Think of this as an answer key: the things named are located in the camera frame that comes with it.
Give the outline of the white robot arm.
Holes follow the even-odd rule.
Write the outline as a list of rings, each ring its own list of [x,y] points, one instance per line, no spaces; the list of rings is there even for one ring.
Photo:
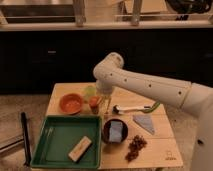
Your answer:
[[[124,59],[109,53],[93,69],[97,90],[111,94],[115,86],[168,104],[198,119],[190,171],[213,171],[213,87],[123,69]]]

